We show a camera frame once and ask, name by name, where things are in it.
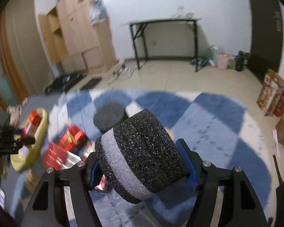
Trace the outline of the red cigarette box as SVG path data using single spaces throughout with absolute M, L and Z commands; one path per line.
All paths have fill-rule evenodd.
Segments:
M 41 124 L 41 121 L 41 115 L 36 110 L 32 110 L 28 116 L 24 128 L 22 129 L 21 137 L 34 137 L 39 125 Z
M 50 142 L 43 158 L 43 164 L 47 168 L 52 167 L 59 171 L 62 169 L 62 165 L 65 164 L 67 156 L 68 151 L 64 147 Z

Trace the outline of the red cigarette box front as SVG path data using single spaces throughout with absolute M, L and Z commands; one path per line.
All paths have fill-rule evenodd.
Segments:
M 47 168 L 52 167 L 59 171 L 62 169 L 62 165 L 65 164 L 67 156 L 68 151 L 64 147 L 50 142 L 43 158 L 43 164 Z

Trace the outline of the red orange cigarette pack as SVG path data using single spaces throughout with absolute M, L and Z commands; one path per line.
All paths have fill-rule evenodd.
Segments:
M 70 125 L 62 136 L 59 146 L 71 152 L 83 147 L 88 141 L 86 134 L 77 125 Z

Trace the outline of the black foam cylinder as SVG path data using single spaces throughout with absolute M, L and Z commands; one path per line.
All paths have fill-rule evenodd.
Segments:
M 95 151 L 106 180 L 132 204 L 152 197 L 189 173 L 166 129 L 146 109 L 97 138 Z
M 126 108 L 119 103 L 106 103 L 96 111 L 93 123 L 100 132 L 106 133 L 128 119 Z

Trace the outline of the red silver cigarette carton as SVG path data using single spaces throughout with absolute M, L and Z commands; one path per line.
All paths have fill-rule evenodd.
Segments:
M 101 191 L 107 193 L 110 190 L 108 181 L 100 167 L 96 152 L 92 152 L 84 160 L 70 160 L 70 166 L 63 165 L 63 169 L 58 172 L 59 179 L 66 185 L 70 185 L 71 175 L 83 183 L 83 186 L 88 191 Z

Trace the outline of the yellow plastic basin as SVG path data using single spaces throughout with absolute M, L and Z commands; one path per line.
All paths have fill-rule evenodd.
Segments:
M 21 133 L 17 138 L 24 138 L 26 144 L 11 155 L 11 164 L 15 171 L 21 172 L 32 166 L 39 155 L 48 128 L 48 113 L 44 108 L 31 110 L 20 125 Z

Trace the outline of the orange curtain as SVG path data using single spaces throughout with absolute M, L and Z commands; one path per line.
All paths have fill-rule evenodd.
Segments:
M 20 64 L 19 33 L 15 12 L 5 7 L 0 14 L 0 97 L 4 108 L 19 104 L 30 95 Z

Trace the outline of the blue white checkered rug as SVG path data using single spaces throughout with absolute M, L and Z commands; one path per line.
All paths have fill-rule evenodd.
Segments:
M 270 215 L 272 179 L 262 132 L 246 107 L 235 98 L 196 92 L 90 90 L 60 95 L 48 112 L 50 125 L 41 154 L 48 143 L 59 140 L 67 120 L 90 140 L 100 136 L 93 118 L 109 102 L 126 108 L 132 116 L 147 109 L 184 139 L 191 150 L 220 168 L 241 166 L 249 178 L 266 216 Z M 140 204 L 130 204 L 116 192 L 93 191 L 91 198 L 103 226 L 184 226 L 196 201 L 196 192 L 181 180 Z

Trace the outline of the black open case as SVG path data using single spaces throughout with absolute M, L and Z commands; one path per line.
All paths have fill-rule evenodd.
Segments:
M 44 93 L 55 94 L 55 93 L 63 93 L 68 92 L 71 88 L 73 88 L 76 84 L 78 84 L 84 78 L 82 73 L 73 72 L 66 73 L 59 77 L 57 77 L 54 82 L 45 88 Z

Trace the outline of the red fire extinguisher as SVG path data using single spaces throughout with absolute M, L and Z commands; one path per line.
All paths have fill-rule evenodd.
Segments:
M 280 117 L 282 113 L 284 112 L 284 89 L 281 92 L 280 99 L 278 101 L 278 104 L 273 112 L 273 115 L 275 117 Z

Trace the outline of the printed cardboard box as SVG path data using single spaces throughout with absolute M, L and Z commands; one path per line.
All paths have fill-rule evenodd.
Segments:
M 284 79 L 277 72 L 268 69 L 261 92 L 257 99 L 257 105 L 264 116 L 272 116 L 281 98 L 284 89 Z

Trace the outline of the wooden wardrobe cabinet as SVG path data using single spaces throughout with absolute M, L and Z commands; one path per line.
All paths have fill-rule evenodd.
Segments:
M 89 22 L 93 1 L 52 0 L 45 13 L 38 14 L 45 51 L 58 71 L 101 74 L 117 64 L 108 16 Z

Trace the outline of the pink shopping bag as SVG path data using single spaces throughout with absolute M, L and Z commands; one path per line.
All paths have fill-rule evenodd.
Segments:
M 225 52 L 220 52 L 217 58 L 217 67 L 220 70 L 226 70 L 229 65 L 230 55 Z

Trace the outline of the bag hanging on wardrobe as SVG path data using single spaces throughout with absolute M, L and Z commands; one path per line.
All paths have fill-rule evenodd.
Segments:
M 105 7 L 101 0 L 94 0 L 91 3 L 91 8 L 89 10 L 89 22 L 90 24 L 99 23 L 104 21 L 107 17 Z

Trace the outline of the dark brown door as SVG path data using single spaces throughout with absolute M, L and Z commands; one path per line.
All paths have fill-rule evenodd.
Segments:
M 252 36 L 247 68 L 263 81 L 268 69 L 279 71 L 283 20 L 279 0 L 250 0 Z

